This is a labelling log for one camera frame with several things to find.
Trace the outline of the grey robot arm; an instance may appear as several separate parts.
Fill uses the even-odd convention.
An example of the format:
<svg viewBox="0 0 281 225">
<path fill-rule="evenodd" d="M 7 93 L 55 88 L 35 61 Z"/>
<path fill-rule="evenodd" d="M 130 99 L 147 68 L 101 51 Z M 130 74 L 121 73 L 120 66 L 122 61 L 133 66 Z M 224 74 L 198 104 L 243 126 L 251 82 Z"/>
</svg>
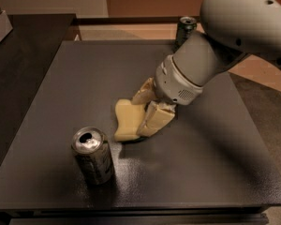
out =
<svg viewBox="0 0 281 225">
<path fill-rule="evenodd" d="M 281 5 L 275 0 L 203 0 L 200 23 L 203 30 L 192 32 L 132 98 L 148 106 L 139 137 L 157 133 L 177 105 L 190 104 L 214 76 L 251 54 L 281 70 Z"/>
</svg>

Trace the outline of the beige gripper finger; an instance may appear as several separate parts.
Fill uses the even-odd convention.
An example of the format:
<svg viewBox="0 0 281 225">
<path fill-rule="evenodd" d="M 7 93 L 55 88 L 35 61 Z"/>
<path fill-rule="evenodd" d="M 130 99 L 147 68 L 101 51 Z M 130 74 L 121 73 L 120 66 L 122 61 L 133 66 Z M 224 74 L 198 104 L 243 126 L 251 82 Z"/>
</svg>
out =
<svg viewBox="0 0 281 225">
<path fill-rule="evenodd" d="M 137 130 L 141 137 L 151 137 L 175 117 L 175 105 L 151 101 Z"/>
<path fill-rule="evenodd" d="M 139 91 L 131 100 L 133 105 L 147 104 L 152 100 L 156 100 L 154 79 L 149 78 L 144 82 Z"/>
</svg>

